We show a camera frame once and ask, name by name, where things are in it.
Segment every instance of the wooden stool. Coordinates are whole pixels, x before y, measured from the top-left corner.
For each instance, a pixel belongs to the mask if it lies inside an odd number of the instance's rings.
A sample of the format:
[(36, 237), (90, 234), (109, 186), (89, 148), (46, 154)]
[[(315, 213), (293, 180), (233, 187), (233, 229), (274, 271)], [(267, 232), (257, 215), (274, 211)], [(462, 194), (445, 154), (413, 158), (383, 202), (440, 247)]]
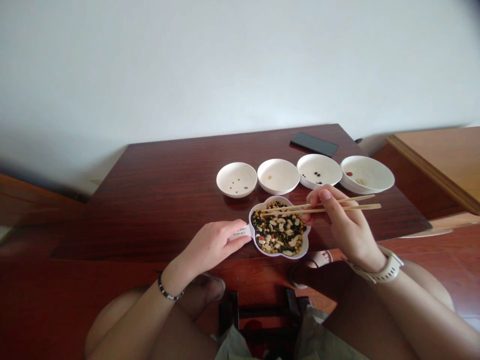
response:
[[(285, 288), (288, 306), (270, 308), (239, 308), (239, 293), (232, 292), (228, 301), (218, 307), (218, 334), (223, 335), (233, 324), (250, 344), (287, 344), (297, 341), (302, 317), (307, 305), (312, 305), (308, 296), (297, 297), (295, 290)], [(265, 329), (240, 330), (240, 319), (271, 318), (289, 316), (289, 326)]]

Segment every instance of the smartphone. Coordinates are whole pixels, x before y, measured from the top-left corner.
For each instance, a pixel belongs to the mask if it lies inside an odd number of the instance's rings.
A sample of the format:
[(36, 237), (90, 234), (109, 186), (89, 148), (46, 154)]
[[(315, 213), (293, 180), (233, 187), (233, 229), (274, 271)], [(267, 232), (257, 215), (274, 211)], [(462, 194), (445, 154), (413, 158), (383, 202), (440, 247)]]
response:
[(320, 140), (317, 137), (307, 135), (304, 132), (297, 132), (290, 140), (290, 144), (298, 146), (299, 148), (311, 150), (314, 153), (322, 154), (331, 158), (339, 148), (337, 144)]

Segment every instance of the chopsticks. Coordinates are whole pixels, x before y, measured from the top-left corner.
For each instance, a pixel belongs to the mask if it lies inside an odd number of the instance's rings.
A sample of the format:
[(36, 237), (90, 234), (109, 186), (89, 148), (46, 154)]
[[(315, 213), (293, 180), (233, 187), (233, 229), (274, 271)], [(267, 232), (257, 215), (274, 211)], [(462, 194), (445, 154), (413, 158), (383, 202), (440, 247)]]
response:
[[(380, 204), (368, 204), (368, 205), (357, 205), (357, 206), (344, 206), (343, 210), (375, 210), (380, 209), (382, 205)], [(296, 210), (296, 211), (284, 211), (284, 212), (264, 212), (263, 216), (276, 216), (276, 215), (290, 215), (290, 214), (308, 214), (308, 213), (324, 213), (327, 210), (324, 208), (315, 209), (315, 210)]]
[[(364, 195), (364, 196), (357, 196), (357, 197), (349, 197), (349, 198), (346, 198), (346, 199), (340, 199), (338, 200), (339, 203), (347, 203), (349, 201), (360, 201), (360, 200), (366, 200), (366, 199), (370, 199), (370, 198), (373, 198), (375, 196), (375, 194), (370, 194), (370, 195)], [(306, 207), (311, 207), (312, 205), (310, 204), (303, 204), (303, 205), (297, 205), (297, 206), (285, 206), (285, 207), (275, 207), (273, 209), (263, 209), (261, 212), (270, 212), (270, 211), (274, 211), (274, 210), (277, 210), (277, 209), (282, 209), (282, 210), (288, 210), (288, 209), (298, 209), (298, 208), (306, 208)]]

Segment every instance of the small white bowl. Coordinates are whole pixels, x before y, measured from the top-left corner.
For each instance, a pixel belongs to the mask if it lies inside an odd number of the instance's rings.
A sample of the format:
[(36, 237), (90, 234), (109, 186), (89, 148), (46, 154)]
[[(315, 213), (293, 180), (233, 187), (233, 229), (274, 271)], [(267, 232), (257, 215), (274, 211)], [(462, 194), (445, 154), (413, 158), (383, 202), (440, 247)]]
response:
[(340, 185), (356, 194), (381, 193), (395, 184), (395, 176), (390, 169), (371, 157), (349, 156), (340, 167), (343, 172)]
[(257, 186), (257, 172), (244, 162), (232, 162), (220, 169), (216, 185), (230, 198), (244, 198)]
[(302, 156), (296, 163), (300, 172), (300, 182), (309, 189), (322, 185), (335, 185), (342, 178), (342, 168), (333, 159), (325, 155), (309, 154)]
[(291, 162), (282, 159), (270, 159), (258, 167), (258, 181), (267, 193), (284, 195), (299, 184), (299, 170)]

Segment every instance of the shorts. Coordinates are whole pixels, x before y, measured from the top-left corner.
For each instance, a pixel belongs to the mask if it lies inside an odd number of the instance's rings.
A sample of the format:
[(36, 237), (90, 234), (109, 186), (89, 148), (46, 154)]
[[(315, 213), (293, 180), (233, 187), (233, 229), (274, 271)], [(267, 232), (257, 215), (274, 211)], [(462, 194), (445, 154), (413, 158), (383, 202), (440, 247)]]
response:
[[(322, 326), (328, 314), (308, 306), (295, 345), (295, 360), (368, 358), (348, 345), (341, 338)], [(215, 360), (252, 360), (247, 342), (240, 332), (231, 326), (218, 340), (220, 348)]]

